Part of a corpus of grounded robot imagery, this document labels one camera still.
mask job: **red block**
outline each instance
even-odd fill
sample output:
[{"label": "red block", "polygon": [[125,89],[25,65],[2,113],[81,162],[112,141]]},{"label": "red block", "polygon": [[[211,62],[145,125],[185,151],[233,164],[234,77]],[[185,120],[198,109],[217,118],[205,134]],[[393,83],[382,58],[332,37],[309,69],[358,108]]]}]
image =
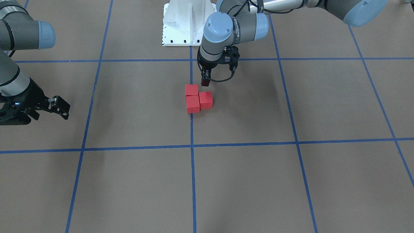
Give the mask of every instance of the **red block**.
[{"label": "red block", "polygon": [[200,99],[198,95],[186,96],[185,102],[187,103],[187,113],[200,112]]},{"label": "red block", "polygon": [[200,92],[200,109],[209,109],[213,107],[213,95],[211,92]]},{"label": "red block", "polygon": [[185,96],[194,96],[198,95],[198,85],[197,84],[187,84],[185,85]]}]

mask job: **white mounting plate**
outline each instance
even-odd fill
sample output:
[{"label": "white mounting plate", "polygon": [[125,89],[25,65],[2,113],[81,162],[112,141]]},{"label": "white mounting plate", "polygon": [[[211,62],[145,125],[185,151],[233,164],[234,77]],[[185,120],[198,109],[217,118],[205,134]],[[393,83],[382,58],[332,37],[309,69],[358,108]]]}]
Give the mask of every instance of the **white mounting plate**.
[{"label": "white mounting plate", "polygon": [[[214,12],[216,12],[216,4],[211,4],[213,7]],[[164,16],[167,12],[169,3],[166,3],[164,5]],[[203,23],[198,26],[198,28],[194,29],[195,32],[185,31],[182,28],[179,27],[177,24],[168,24],[163,23],[163,29],[162,29],[162,46],[200,46],[201,39],[203,38],[203,29],[205,20],[207,20],[207,17],[203,19]],[[188,19],[190,21],[190,25],[193,26],[194,16],[192,19]]]}]

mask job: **blue joint cap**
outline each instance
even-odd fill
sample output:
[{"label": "blue joint cap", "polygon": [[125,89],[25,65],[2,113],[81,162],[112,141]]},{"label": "blue joint cap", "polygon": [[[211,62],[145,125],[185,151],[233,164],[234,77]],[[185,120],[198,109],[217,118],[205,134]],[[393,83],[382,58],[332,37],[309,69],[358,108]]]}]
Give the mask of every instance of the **blue joint cap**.
[{"label": "blue joint cap", "polygon": [[55,31],[48,22],[39,21],[39,49],[50,49],[55,46]]},{"label": "blue joint cap", "polygon": [[223,0],[217,0],[217,3],[216,3],[216,10],[217,11],[220,11],[220,7],[221,7],[222,3],[223,3]]},{"label": "blue joint cap", "polygon": [[267,16],[263,13],[256,14],[255,41],[265,38],[268,32],[269,32],[269,21],[268,21]]},{"label": "blue joint cap", "polygon": [[373,20],[384,9],[387,0],[362,0],[356,4],[344,18],[344,23],[360,27]]},{"label": "blue joint cap", "polygon": [[233,20],[228,14],[215,12],[204,25],[204,37],[212,43],[221,43],[233,33]]}]

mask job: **white bracket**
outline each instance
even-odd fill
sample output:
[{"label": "white bracket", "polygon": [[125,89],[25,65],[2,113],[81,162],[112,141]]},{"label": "white bracket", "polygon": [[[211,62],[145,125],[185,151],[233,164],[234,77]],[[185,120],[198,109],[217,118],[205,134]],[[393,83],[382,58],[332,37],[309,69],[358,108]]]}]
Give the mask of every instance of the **white bracket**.
[{"label": "white bracket", "polygon": [[207,18],[216,12],[210,0],[170,0],[164,5],[163,46],[199,46]]}]

